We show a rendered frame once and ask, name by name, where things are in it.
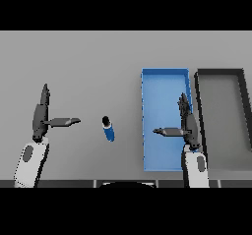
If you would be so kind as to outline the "dark grey rectangular bin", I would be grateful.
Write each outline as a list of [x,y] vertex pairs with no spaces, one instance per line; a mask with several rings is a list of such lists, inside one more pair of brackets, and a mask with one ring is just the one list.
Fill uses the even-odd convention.
[[209,168],[252,171],[252,110],[243,69],[198,69],[195,89]]

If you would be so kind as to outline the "left dark grey robot hand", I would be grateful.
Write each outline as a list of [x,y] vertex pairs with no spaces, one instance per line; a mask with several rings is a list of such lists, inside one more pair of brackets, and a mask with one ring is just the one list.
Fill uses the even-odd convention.
[[47,134],[48,128],[70,127],[80,123],[80,118],[49,118],[50,91],[48,85],[44,85],[41,91],[40,101],[36,105],[32,118],[32,139],[41,143]]

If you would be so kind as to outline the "right dark grey robot hand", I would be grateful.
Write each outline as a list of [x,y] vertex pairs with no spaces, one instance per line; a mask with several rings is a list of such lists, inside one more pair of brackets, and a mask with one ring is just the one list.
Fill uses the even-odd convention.
[[184,143],[191,150],[200,147],[198,141],[198,127],[194,114],[190,109],[188,98],[184,92],[181,93],[177,102],[181,118],[181,126],[179,128],[157,128],[153,132],[164,137],[182,137]]

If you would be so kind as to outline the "blue pipe with dark end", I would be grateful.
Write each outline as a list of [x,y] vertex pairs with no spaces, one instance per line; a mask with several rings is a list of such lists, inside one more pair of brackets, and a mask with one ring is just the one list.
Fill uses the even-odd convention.
[[109,142],[113,142],[115,139],[115,135],[114,135],[113,127],[112,127],[112,122],[107,116],[103,116],[101,122],[102,122],[103,131],[105,133],[107,140]]

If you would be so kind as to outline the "blue rectangular bin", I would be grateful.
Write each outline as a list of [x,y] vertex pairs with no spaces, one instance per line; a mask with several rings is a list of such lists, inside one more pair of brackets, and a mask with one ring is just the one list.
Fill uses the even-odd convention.
[[163,137],[158,128],[180,128],[177,102],[185,93],[193,110],[188,68],[143,68],[142,137],[144,170],[146,172],[181,171],[182,137]]

